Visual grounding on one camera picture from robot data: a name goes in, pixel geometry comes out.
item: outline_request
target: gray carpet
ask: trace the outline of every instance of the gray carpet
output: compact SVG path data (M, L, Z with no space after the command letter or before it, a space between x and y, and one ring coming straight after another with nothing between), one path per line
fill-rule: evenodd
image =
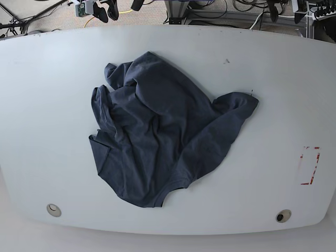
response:
M49 0L44 2L37 1L22 1L22 0L0 0L2 4L4 4L8 9L10 9L15 15L19 18L25 18L31 15L34 15L46 7L56 3L59 0ZM130 10L131 4L133 0L118 0L118 8L119 12L124 12ZM205 7L206 9L214 10L214 11L224 11L226 9L228 11L235 11L232 0L215 0L214 4ZM237 7L240 9L246 9L245 5L237 3ZM253 13L261 13L262 9L253 8L250 10ZM283 15L292 16L291 4L286 6L286 11ZM49 32L55 29L75 29L75 28L83 28L85 23L92 16L87 17L76 17L74 6L68 6L66 3L59 6L50 16L44 17L33 22L28 31L32 30L41 30L42 32ZM93 26L109 26L109 25L159 25L162 24L166 19L166 8L164 1L155 1L150 5L144 5L139 12L130 12L126 14L120 14L119 19L117 21L109 20L107 24L104 24L100 20L96 18L90 21L87 27ZM7 23L10 20L10 17L0 9L0 23ZM217 21L218 24L230 24L225 21ZM248 24L235 24L241 28L247 28L250 25ZM269 32L277 32L283 34L291 34L297 36L297 32L294 29L290 28L280 28L274 26L262 26L261 30L269 31ZM6 30L1 30L0 34L5 33Z

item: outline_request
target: metal frame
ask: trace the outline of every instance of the metal frame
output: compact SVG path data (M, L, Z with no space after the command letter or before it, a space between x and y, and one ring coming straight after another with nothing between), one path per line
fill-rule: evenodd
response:
M253 24L257 16L259 15L248 12L226 12L225 14L223 14L223 12L215 12L213 10L187 9L189 1L165 1L165 4L170 24L188 25L192 21L219 20L228 20L235 23ZM267 25L298 29L304 37L314 39L313 20L309 17L307 17L306 19L302 19L298 24L295 24L293 19L285 17L279 17L277 22L273 23L268 16L264 16L262 18L262 22Z

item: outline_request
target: navy blue t-shirt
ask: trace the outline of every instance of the navy blue t-shirt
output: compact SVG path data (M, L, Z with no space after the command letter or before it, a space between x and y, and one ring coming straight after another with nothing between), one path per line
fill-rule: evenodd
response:
M233 92L212 103L191 81L147 52L108 64L92 109L100 130L89 137L98 175L124 201L161 207L167 194L216 169L258 100Z

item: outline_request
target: table surface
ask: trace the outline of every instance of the table surface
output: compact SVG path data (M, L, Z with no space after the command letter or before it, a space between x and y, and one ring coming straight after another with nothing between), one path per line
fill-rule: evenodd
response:
M106 83L105 65L146 51L178 67L211 100L232 91L260 100L222 164L170 193L162 208L119 199L97 175L88 140L98 128L91 94ZM333 44L222 27L95 27L0 41L0 166L12 202L43 222L129 233L318 223L336 186L335 60ZM313 183L301 185L317 153ZM61 217L47 213L49 203ZM283 209L292 216L278 223Z

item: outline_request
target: yellow cable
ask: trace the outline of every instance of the yellow cable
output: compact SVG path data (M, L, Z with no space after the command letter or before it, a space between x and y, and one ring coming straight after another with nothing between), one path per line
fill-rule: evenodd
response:
M130 10L126 11L126 12L119 12L119 14L126 14L126 13L129 13L129 12L132 12L132 11L133 11L133 10L130 9ZM91 20L93 20L94 18L95 18L95 17L90 18L90 19L85 23L84 28L86 28L86 26L88 25L88 23L89 23Z
M91 21L91 20L93 20L95 17L92 17L92 18L90 18L86 23L85 23L85 25L84 25L84 28L88 25L88 23Z

